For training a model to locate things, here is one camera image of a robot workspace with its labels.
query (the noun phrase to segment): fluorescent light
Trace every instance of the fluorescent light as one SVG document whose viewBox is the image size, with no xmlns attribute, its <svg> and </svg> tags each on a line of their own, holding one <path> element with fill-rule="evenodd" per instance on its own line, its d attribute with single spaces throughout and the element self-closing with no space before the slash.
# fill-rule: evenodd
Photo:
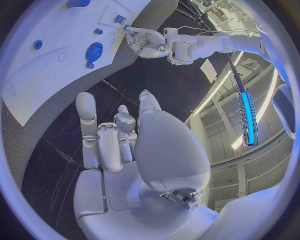
<svg viewBox="0 0 300 240">
<path fill-rule="evenodd" d="M 263 104 L 258 112 L 258 114 L 256 115 L 256 121 L 257 123 L 260 122 L 260 120 L 262 119 L 265 111 L 267 110 L 267 107 L 272 99 L 272 96 L 273 96 L 273 92 L 275 90 L 275 86 L 276 86 L 276 80 L 277 80 L 277 77 L 278 77 L 278 71 L 277 69 L 275 68 L 274 69 L 274 73 L 273 73 L 273 77 L 272 77 L 272 82 L 271 82 L 271 85 L 270 85 L 270 89 L 263 101 Z M 240 136 L 231 146 L 236 150 L 241 144 L 243 143 L 243 138 L 242 136 Z"/>
<path fill-rule="evenodd" d="M 241 59 L 241 57 L 243 56 L 244 52 L 241 51 L 237 57 L 237 59 L 234 61 L 234 65 L 236 65 L 239 60 Z M 219 85 L 215 88 L 215 90 L 211 93 L 211 95 L 209 95 L 209 97 L 204 101 L 204 103 L 194 112 L 195 115 L 197 115 L 198 113 L 200 113 L 200 111 L 205 107 L 206 104 L 208 104 L 208 102 L 213 98 L 213 96 L 217 93 L 217 91 L 220 89 L 220 87 L 224 84 L 224 82 L 226 81 L 226 79 L 229 77 L 229 75 L 232 73 L 232 70 L 229 70 L 227 72 L 227 74 L 224 76 L 224 78 L 221 80 L 221 82 L 219 83 Z"/>
</svg>

